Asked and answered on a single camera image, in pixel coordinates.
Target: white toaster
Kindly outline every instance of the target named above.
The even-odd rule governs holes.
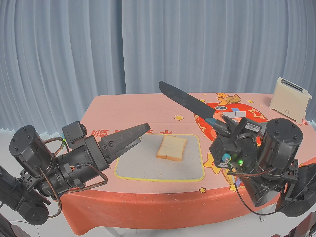
[[[269,107],[301,124],[309,99],[306,89],[279,77]]]

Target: white bread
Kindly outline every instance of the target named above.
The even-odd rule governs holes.
[[[186,139],[164,135],[156,155],[157,158],[182,161]]]

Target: gray curtain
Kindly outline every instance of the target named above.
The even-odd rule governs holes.
[[[124,94],[121,0],[0,0],[0,128],[52,134]]]
[[[49,134],[93,97],[273,93],[278,77],[314,97],[316,0],[0,0],[0,128]]]
[[[316,0],[122,0],[127,93],[273,93],[278,77],[314,96]]]

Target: cable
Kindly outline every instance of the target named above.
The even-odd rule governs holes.
[[[42,171],[41,168],[39,168],[39,170],[41,171],[42,175],[44,176],[44,178],[46,179],[46,182],[48,183],[48,185],[50,186],[50,188],[52,189],[53,193],[54,193],[54,196],[55,198],[57,199],[57,203],[58,203],[58,212],[52,216],[48,216],[49,219],[51,218],[54,218],[54,217],[57,217],[60,213],[61,213],[61,210],[62,210],[62,204],[61,204],[61,200],[60,200],[60,197],[57,195],[57,192],[55,191],[51,181],[48,179],[48,177],[45,175],[45,173]]]
[[[29,224],[29,225],[31,225],[31,226],[36,227],[36,228],[37,228],[37,234],[38,234],[39,237],[40,237],[39,228],[38,228],[37,226],[35,226],[35,225],[32,225],[32,224],[30,224],[30,223],[28,223],[28,222],[26,222],[26,221],[20,221],[20,220],[8,220],[8,221],[9,221],[9,222],[22,222],[22,223],[27,223],[27,224]]]
[[[228,171],[227,175],[231,175],[231,176],[240,176],[240,177],[259,177],[262,176],[264,174],[270,173],[271,171],[273,171],[274,168],[268,169],[266,171],[260,172],[260,173],[256,173],[256,174],[245,174],[245,173],[239,173],[239,172],[233,172],[233,171]]]
[[[63,147],[65,145],[63,138],[61,138],[61,137],[53,137],[53,138],[50,138],[50,139],[47,139],[47,140],[43,140],[43,142],[45,144],[53,142],[53,141],[57,141],[57,140],[61,141],[61,145],[58,148],[58,150],[54,153],[55,156],[61,152],[61,150],[63,149]]]
[[[230,163],[228,164],[228,168],[229,168],[229,170],[230,170],[231,172],[233,171],[232,168],[231,168],[231,166],[230,166]],[[291,201],[290,201],[288,204],[286,204],[286,205],[280,207],[277,211],[274,211],[274,212],[271,212],[271,213],[266,213],[266,214],[258,213],[258,212],[255,212],[255,211],[251,210],[251,209],[248,207],[248,205],[246,205],[246,203],[244,202],[244,200],[242,199],[242,197],[241,197],[241,195],[240,195],[240,193],[239,193],[239,191],[238,191],[238,189],[237,189],[237,185],[236,185],[236,184],[235,184],[235,188],[236,188],[236,192],[237,192],[237,194],[238,194],[240,200],[242,201],[242,203],[244,204],[244,206],[245,206],[249,211],[251,211],[252,213],[254,213],[254,214],[256,214],[256,215],[259,215],[259,216],[269,216],[269,215],[275,214],[275,213],[279,212],[280,210],[284,209],[285,207],[287,207],[288,205],[290,205],[295,199],[297,199],[298,196],[303,192],[303,190],[305,190],[305,189],[307,188],[307,186],[310,184],[310,182],[314,179],[315,176],[316,176],[316,172],[315,172],[314,176],[310,179],[310,181],[305,185],[305,187],[304,187],[293,199],[291,199]]]
[[[72,168],[72,170],[74,170],[75,168],[81,168],[81,167],[84,167],[84,166],[89,166],[90,168],[92,168],[95,172],[97,172],[104,179],[104,181],[96,183],[96,184],[89,185],[89,186],[84,187],[84,188],[72,189],[72,190],[63,192],[63,193],[60,194],[60,196],[62,196],[64,194],[69,194],[69,193],[81,192],[81,191],[89,190],[89,189],[100,187],[102,185],[107,184],[107,180],[108,180],[107,176],[105,174],[103,174],[101,171],[99,171],[96,167],[94,167],[90,163],[77,164],[74,168]]]
[[[16,184],[14,185],[14,187],[12,188],[12,190],[6,195],[5,199],[2,201],[2,203],[0,204],[0,208],[4,205],[6,199],[11,195],[11,193],[15,190],[15,188],[18,186],[19,182],[22,180],[22,178],[20,177],[18,179],[18,181],[16,182]]]
[[[96,187],[99,187],[99,186],[102,186],[102,185],[105,185],[107,184],[107,176],[105,174],[103,174],[101,171],[99,171],[95,166],[93,166],[92,164],[89,164],[89,163],[83,163],[83,164],[77,164],[75,166],[75,168],[80,168],[80,167],[84,167],[84,166],[89,166],[90,168],[92,168],[95,172],[97,172],[103,179],[104,181],[103,182],[99,182],[99,183],[96,183],[96,184],[92,184],[92,185],[89,185],[87,187],[84,187],[84,188],[79,188],[79,189],[72,189],[72,190],[69,190],[69,191],[66,191],[66,192],[62,192],[60,194],[57,194],[57,192],[55,191],[51,181],[47,178],[47,176],[45,175],[45,173],[42,171],[41,168],[40,171],[42,173],[42,175],[44,176],[44,178],[46,179],[48,185],[50,186],[50,188],[52,189],[53,193],[54,193],[54,196],[57,200],[57,203],[58,203],[58,211],[56,214],[52,215],[52,216],[48,216],[49,219],[51,218],[54,218],[54,217],[57,217],[60,213],[61,213],[61,210],[62,210],[62,203],[61,203],[61,199],[60,197],[64,194],[69,194],[69,193],[74,193],[74,192],[81,192],[81,191],[85,191],[85,190],[89,190],[89,189],[92,189],[92,188],[96,188]]]

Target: gray cutting board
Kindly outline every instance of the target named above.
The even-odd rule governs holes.
[[[195,135],[172,135],[187,139],[182,161],[156,158],[164,134],[144,134],[141,142],[119,157],[114,173],[122,179],[186,182],[204,178],[198,138]]]

